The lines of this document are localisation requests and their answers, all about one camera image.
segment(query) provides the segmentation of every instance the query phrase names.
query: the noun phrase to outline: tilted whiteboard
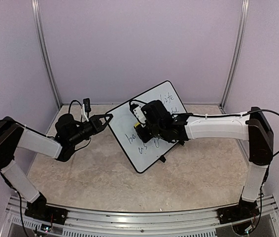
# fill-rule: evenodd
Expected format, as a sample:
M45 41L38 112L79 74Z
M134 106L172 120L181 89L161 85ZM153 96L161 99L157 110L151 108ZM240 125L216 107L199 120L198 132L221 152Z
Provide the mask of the tilted whiteboard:
M185 107L170 81L165 81L132 99L144 102L161 100L171 114L186 113ZM109 127L138 173L147 170L160 156L175 145L159 138L153 138L144 144L134 129L134 125L138 121L130 111L129 101L107 113L113 114Z

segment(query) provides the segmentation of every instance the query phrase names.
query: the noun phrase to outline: wall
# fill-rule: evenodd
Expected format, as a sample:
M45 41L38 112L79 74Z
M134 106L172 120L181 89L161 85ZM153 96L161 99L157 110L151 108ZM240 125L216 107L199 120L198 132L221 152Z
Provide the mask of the wall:
M8 115L46 132L57 108L37 42L30 1L0 1L0 119ZM16 160L27 172L33 153ZM11 191L0 177L0 221Z
M121 103L170 80L184 102L219 104L242 1L40 1L64 103Z
M251 1L242 52L226 111L251 106L279 112L279 2ZM267 115L279 149L279 118ZM279 206L279 155L274 158L265 190Z

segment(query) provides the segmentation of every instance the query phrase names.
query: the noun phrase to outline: lavender backdrop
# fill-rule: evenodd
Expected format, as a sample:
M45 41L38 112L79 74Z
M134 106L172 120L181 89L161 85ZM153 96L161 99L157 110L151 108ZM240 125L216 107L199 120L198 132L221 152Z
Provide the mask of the lavender backdrop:
M170 80L184 102L221 100L238 0L40 1L62 101L120 103Z
M0 119L11 116L45 132L57 112L40 54L30 1L0 1ZM34 158L19 151L27 172ZM11 191L0 177L0 221Z
M279 2L251 1L241 57L226 111L249 110L251 106L279 112ZM279 118L267 115L279 149ZM279 155L274 158L266 184L279 206Z

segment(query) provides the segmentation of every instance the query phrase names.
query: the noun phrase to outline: marble tabletop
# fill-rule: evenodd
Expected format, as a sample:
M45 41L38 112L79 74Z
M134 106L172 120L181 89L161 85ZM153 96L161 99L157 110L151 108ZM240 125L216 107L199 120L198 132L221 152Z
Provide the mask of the marble tabletop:
M104 114L116 105L93 105ZM220 114L217 106L186 105L188 112ZM62 106L55 122L67 113ZM80 119L80 107L72 106ZM234 139L204 138L176 145L143 174L138 174L109 128L67 162L37 154L28 177L49 203L106 211L155 212L191 210L236 203L247 165Z

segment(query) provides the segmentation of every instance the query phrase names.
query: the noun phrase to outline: whiteboard black border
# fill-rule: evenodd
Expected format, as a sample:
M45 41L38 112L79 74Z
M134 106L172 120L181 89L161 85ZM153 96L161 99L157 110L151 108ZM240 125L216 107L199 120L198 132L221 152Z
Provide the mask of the whiteboard black border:
M117 107L114 107L113 109L107 111L105 114L109 114L112 110L115 110L116 108L119 108L120 106L122 106L122 105L124 105L124 104L126 104L126 103L129 103L130 100L136 99L136 98L139 97L140 95L143 95L144 93L146 93L146 92L148 92L148 91L150 91L150 90L152 90L152 89L154 89L154 88L156 88L156 87L158 87L158 86L160 86L160 85L162 85L162 84L164 84L164 83L166 83L166 82L169 82L170 85L173 87L175 93L177 94L177 97L179 98L181 104L182 104L183 107L184 107L185 112L187 113L187 110L186 110L186 108L185 108L185 106L184 106L184 104L183 104L181 98L179 97L177 91L175 90L174 85L171 83L171 81L166 80L166 81L164 81L164 82L162 82L162 83L160 83L160 84L158 84L158 85L156 85L156 86L150 88L149 90L146 90L146 91L142 92L141 94L139 94L139 95L133 97L132 99L129 99L128 101L126 101L126 102L124 102L124 103L118 105ZM126 151L124 150L124 148L123 148L123 146L121 145L120 141L118 140L117 136L116 136L115 133L113 132L113 130L112 130L111 126L110 126L110 123L109 123L108 125L109 125L109 128L110 128L112 134L114 135L115 139L117 140L117 142L119 143L120 147L122 148L124 154L125 154L126 157L129 159L130 163L132 164L134 170L135 170L137 173L143 174L143 173L144 173L145 171L147 171L154 163L156 163L156 162L159 160L159 158L158 158L153 164L151 164L149 167L147 167L147 169L145 169L145 170L142 171L142 172L139 172L139 171L135 168L135 166L134 166L134 164L132 163L131 159L129 158L128 154L126 153ZM169 150L167 150L162 156L164 156L165 154L167 154L177 143L174 143L174 145L171 146L171 147L169 148Z

